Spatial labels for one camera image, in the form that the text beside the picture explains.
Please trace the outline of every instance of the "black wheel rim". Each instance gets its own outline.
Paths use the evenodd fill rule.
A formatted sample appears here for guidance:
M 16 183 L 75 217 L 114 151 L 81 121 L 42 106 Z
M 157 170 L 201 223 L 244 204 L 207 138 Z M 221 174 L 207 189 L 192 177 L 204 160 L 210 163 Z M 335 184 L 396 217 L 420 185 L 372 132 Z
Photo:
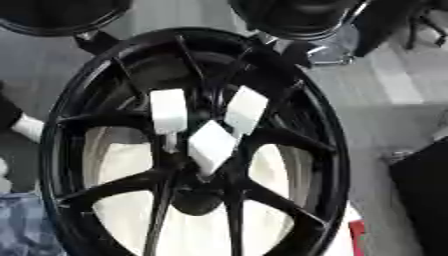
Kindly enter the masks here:
M 227 68 L 218 75 L 210 75 L 196 57 L 201 51 L 231 56 L 231 61 L 227 61 Z M 148 118 L 150 110 L 101 110 L 99 106 L 112 89 L 105 86 L 104 81 L 117 76 L 126 81 L 130 97 L 137 103 L 144 102 L 145 94 L 133 78 L 138 61 L 167 53 L 182 60 L 197 81 L 198 86 L 185 88 L 188 107 L 199 110 L 205 104 L 209 107 L 210 117 L 215 120 L 219 120 L 223 107 L 223 104 L 215 104 L 216 99 L 220 98 L 221 92 L 226 92 L 227 85 L 237 79 L 238 74 L 254 69 L 263 71 L 275 81 L 275 87 L 253 88 L 270 96 L 271 103 L 261 126 L 242 142 L 244 150 L 238 150 L 231 158 L 235 162 L 224 165 L 231 166 L 230 171 L 225 168 L 218 171 L 212 182 L 201 187 L 201 193 L 219 197 L 226 206 L 232 255 L 243 255 L 241 204 L 244 200 L 269 205 L 294 220 L 292 231 L 266 255 L 322 253 L 340 225 L 349 188 L 347 149 L 334 111 L 312 81 L 293 65 L 283 62 L 277 53 L 247 38 L 205 28 L 161 30 L 122 42 L 87 63 L 60 96 L 41 143 L 40 184 L 49 218 L 68 253 L 132 255 L 100 224 L 92 204 L 107 196 L 140 190 L 151 191 L 159 202 L 153 206 L 149 228 L 152 239 L 148 239 L 146 246 L 147 255 L 155 253 L 174 190 L 185 185 L 183 174 L 177 171 L 185 162 L 178 160 L 182 158 L 181 154 L 168 155 L 160 150 L 163 138 L 152 131 Z M 312 132 L 305 127 L 279 126 L 276 120 L 284 120 L 283 115 L 286 119 L 299 116 L 294 120 L 306 120 L 312 124 Z M 124 126 L 142 131 L 151 141 L 155 171 L 86 188 L 82 181 L 81 160 L 84 134 L 97 126 Z M 315 199 L 307 202 L 312 207 L 299 207 L 248 178 L 244 168 L 251 155 L 258 147 L 269 143 L 297 147 L 313 155 L 313 173 L 319 181 L 320 191 Z

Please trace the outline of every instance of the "wheel spoke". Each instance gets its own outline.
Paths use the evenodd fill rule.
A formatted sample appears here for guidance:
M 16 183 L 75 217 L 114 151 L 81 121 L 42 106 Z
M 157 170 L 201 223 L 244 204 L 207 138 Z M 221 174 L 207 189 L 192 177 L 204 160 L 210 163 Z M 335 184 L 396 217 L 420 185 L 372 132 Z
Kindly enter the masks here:
M 194 58 L 193 53 L 190 51 L 190 49 L 188 49 L 185 38 L 182 35 L 176 35 L 175 41 L 179 47 L 179 55 L 184 65 L 187 67 L 188 71 L 195 75 L 199 80 L 199 85 L 193 84 L 186 91 L 188 103 L 192 108 L 196 108 L 199 103 L 200 97 L 203 95 L 206 85 L 206 78 L 204 73 L 202 72 L 199 62 Z
M 221 75 L 218 76 L 218 78 L 213 79 L 214 81 L 211 82 L 209 85 L 211 89 L 213 90 L 212 94 L 212 113 L 214 116 L 217 116 L 220 111 L 220 101 L 222 98 L 222 91 L 226 85 L 228 85 L 233 78 L 240 72 L 241 70 L 246 69 L 246 67 L 242 67 L 242 62 L 244 58 L 253 51 L 252 47 L 247 48 L 244 50 L 230 65 L 227 67 L 226 70 L 223 71 Z
M 62 196 L 58 201 L 61 207 L 74 207 L 80 211 L 85 211 L 90 209 L 94 203 L 106 197 L 151 190 L 158 183 L 163 182 L 164 178 L 166 178 L 164 170 L 153 169 Z
M 231 192 L 224 202 L 229 222 L 230 242 L 232 243 L 232 256 L 243 255 L 243 205 L 242 193 Z
M 285 128 L 257 128 L 243 142 L 252 144 L 255 147 L 265 144 L 295 147 L 312 154 L 333 154 L 335 152 L 333 146 Z
M 147 129 L 152 129 L 153 127 L 151 118 L 146 113 L 119 110 L 109 113 L 83 114 L 60 118 L 58 123 L 71 131 L 81 133 L 101 126 L 131 127 L 141 131 L 147 131 Z
M 146 235 L 146 244 L 143 255 L 154 256 L 156 254 L 157 243 L 162 232 L 163 223 L 168 212 L 168 207 L 173 201 L 177 174 L 173 173 L 165 182 L 156 186 L 153 191 L 154 201 L 152 204 L 151 218 Z
M 188 49 L 188 46 L 185 43 L 185 38 L 182 35 L 177 35 L 175 39 L 177 45 L 179 46 L 180 57 L 182 58 L 182 61 L 184 62 L 185 66 L 187 66 L 188 70 L 191 73 L 195 74 L 201 81 L 201 84 L 204 85 L 205 84 L 204 73 L 202 72 L 199 62 L 196 61 L 190 49 Z
M 112 62 L 115 63 L 119 70 L 123 73 L 125 79 L 127 80 L 126 85 L 128 86 L 129 91 L 131 91 L 131 93 L 137 99 L 137 101 L 140 102 L 140 104 L 144 104 L 145 102 L 147 102 L 147 95 L 138 89 L 137 83 L 132 78 L 131 72 L 124 65 L 124 63 L 118 58 L 113 58 Z
M 275 102 L 271 103 L 268 106 L 268 114 L 267 116 L 273 116 L 276 113 L 280 111 L 280 108 L 286 104 L 288 101 L 291 100 L 291 98 L 298 92 L 301 91 L 304 87 L 303 80 L 298 80 L 295 84 L 292 86 L 286 88 L 283 90 L 283 92 L 280 94 L 280 97 Z
M 165 136 L 155 136 L 154 138 L 148 138 L 151 141 L 151 154 L 153 166 L 161 168 L 162 166 L 169 165 L 169 153 L 164 150 Z
M 266 187 L 250 180 L 247 184 L 247 199 L 271 206 L 293 218 L 296 225 L 311 226 L 318 230 L 326 225 L 326 222 L 314 214 L 306 211 L 293 201 L 286 199 Z

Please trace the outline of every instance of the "white foam block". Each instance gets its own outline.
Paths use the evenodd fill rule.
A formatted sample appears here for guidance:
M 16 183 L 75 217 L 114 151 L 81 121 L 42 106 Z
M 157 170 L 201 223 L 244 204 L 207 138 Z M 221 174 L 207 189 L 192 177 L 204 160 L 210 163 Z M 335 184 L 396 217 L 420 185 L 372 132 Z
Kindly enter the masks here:
M 268 99 L 247 86 L 241 86 L 230 101 L 225 122 L 236 134 L 250 135 L 268 105 Z
M 237 139 L 210 120 L 188 139 L 188 154 L 201 168 L 201 174 L 210 176 L 232 155 L 236 144 Z
M 152 91 L 150 101 L 157 134 L 177 133 L 187 129 L 188 112 L 182 89 Z

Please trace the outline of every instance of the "black chair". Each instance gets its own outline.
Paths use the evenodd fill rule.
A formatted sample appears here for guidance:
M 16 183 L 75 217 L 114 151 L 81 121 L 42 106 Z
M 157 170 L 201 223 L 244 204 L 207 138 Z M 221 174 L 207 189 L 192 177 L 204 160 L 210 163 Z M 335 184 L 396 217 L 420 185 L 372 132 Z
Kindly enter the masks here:
M 434 42 L 435 45 L 442 47 L 446 43 L 448 37 L 447 32 L 430 18 L 430 14 L 434 10 L 448 12 L 448 2 L 443 0 L 424 1 L 416 8 L 413 15 L 410 16 L 409 39 L 405 46 L 407 50 L 415 48 L 419 25 L 430 27 L 439 34 L 439 38 Z

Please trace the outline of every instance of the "shoe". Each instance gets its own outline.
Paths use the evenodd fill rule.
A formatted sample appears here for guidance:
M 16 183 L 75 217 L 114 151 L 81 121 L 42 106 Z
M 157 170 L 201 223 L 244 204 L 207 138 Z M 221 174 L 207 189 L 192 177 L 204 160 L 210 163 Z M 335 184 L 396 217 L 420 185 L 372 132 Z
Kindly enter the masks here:
M 3 95 L 0 81 L 0 132 L 9 130 L 22 117 L 23 111 Z

